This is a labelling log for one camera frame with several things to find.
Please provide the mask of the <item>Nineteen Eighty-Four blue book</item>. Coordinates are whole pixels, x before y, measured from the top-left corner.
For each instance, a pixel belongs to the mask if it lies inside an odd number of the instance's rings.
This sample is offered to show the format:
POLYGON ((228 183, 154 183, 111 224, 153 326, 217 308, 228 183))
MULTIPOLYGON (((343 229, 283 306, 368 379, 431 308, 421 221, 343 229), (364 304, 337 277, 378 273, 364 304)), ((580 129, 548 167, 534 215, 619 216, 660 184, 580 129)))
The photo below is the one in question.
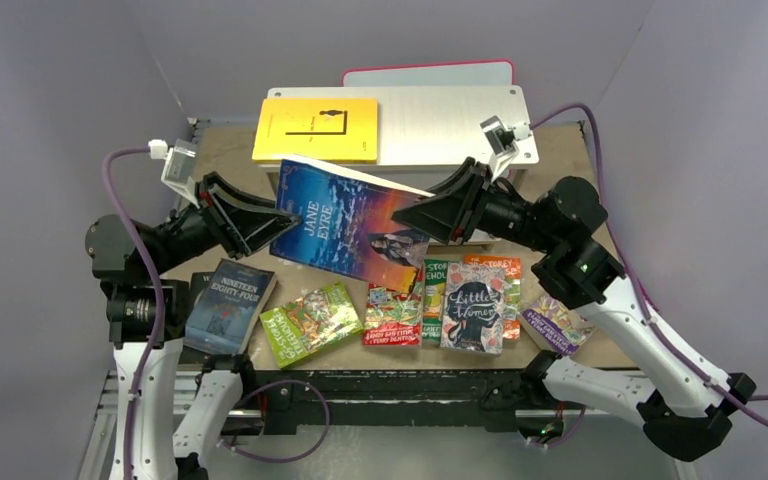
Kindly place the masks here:
POLYGON ((241 352, 276 283, 272 271, 221 260, 210 279, 194 290, 184 344, 211 355, 241 352))

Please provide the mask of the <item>Jane Eyre book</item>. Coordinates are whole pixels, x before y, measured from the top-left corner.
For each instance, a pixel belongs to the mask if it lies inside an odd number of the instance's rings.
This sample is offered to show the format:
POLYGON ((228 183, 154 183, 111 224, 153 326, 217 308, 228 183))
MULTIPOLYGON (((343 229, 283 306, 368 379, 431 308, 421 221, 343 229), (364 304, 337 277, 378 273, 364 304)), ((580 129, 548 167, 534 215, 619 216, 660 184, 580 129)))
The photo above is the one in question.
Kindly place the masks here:
POLYGON ((291 155, 280 162, 276 207, 300 217, 269 246, 283 260, 407 293, 429 237, 392 219, 426 191, 337 164, 291 155))

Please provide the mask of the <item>yellow book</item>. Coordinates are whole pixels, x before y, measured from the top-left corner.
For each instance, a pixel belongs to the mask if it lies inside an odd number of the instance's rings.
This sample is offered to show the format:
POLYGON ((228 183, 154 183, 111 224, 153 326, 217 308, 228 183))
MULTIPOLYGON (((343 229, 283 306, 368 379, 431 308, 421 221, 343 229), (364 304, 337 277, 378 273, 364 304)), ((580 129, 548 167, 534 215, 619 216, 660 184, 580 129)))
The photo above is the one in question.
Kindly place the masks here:
POLYGON ((375 163, 378 118, 374 98, 268 98, 261 105, 252 159, 271 163, 298 154, 330 162, 375 163))

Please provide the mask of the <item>green 65-Storey Treehouse book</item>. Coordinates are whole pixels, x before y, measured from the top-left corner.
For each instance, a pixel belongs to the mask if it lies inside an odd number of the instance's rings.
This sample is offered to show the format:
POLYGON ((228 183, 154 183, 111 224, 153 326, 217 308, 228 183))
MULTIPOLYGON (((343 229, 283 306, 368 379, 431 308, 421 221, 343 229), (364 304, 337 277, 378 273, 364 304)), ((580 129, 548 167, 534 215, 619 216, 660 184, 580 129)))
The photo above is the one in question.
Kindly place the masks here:
POLYGON ((341 282, 267 310, 259 319, 280 369, 363 330, 363 323, 341 282))

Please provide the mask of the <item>purple Treehouse book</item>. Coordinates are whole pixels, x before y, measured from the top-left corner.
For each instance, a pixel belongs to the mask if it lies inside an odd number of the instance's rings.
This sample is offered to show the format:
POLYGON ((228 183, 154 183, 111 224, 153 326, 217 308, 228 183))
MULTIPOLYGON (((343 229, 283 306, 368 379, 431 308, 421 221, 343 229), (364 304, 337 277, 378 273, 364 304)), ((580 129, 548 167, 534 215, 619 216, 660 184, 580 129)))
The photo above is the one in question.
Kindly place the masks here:
POLYGON ((526 305, 519 321, 541 350, 551 350, 562 356, 575 354, 596 330, 594 325, 548 294, 541 294, 526 305))

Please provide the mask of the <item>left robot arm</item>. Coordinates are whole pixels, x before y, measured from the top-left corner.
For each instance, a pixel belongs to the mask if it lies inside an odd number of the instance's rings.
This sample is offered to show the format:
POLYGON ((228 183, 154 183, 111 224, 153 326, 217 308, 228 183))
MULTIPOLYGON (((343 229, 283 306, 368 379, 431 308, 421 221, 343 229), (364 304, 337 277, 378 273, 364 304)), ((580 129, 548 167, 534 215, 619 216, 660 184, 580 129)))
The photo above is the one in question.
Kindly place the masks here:
POLYGON ((214 355, 207 371, 220 379, 219 396, 196 401, 183 422, 174 423, 190 285, 163 280, 161 274, 216 246, 234 260, 248 257, 301 222, 300 215, 211 172, 196 183, 194 202, 161 224, 110 214, 90 226, 85 249, 106 297, 118 380, 111 478, 207 478, 207 441, 218 437, 223 425, 219 406, 244 409, 258 395, 245 355, 214 355))

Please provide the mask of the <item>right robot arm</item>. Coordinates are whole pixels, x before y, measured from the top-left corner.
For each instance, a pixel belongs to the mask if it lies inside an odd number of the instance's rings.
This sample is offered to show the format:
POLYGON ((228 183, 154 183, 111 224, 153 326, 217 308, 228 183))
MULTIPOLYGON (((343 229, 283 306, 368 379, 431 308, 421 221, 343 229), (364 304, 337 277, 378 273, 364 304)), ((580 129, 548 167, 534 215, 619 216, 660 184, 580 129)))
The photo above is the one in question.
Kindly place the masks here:
POLYGON ((543 290, 609 336, 638 374, 590 368, 545 350, 523 370, 524 399, 536 407, 557 400, 612 414, 672 458, 695 461, 723 443, 731 415, 752 397, 755 382, 708 361, 654 311, 595 240, 606 218, 596 188, 583 178, 563 177, 528 201, 474 159, 393 214, 444 244, 481 230, 538 252, 532 272, 543 290))

